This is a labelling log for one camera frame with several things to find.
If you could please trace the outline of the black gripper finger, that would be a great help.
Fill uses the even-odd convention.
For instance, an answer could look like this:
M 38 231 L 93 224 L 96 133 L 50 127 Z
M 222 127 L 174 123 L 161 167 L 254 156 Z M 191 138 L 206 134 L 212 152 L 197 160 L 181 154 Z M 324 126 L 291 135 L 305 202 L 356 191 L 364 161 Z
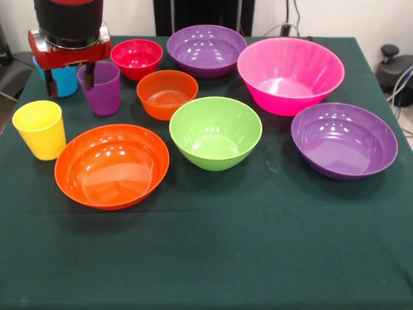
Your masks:
M 85 70 L 83 73 L 83 81 L 86 90 L 91 90 L 94 87 L 94 69 L 95 63 L 88 62 L 85 65 Z
M 55 82 L 51 70 L 46 71 L 46 90 L 50 97 L 58 97 L 57 83 Z

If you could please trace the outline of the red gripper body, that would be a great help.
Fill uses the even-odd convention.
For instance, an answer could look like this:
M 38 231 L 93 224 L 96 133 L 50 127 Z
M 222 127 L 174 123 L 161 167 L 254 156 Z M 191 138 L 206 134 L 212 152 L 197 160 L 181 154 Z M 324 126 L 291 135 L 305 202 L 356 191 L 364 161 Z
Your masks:
M 43 70 L 95 63 L 107 59 L 112 49 L 110 32 L 105 22 L 101 23 L 97 40 L 84 48 L 54 45 L 42 36 L 40 30 L 29 30 L 28 42 L 37 64 Z

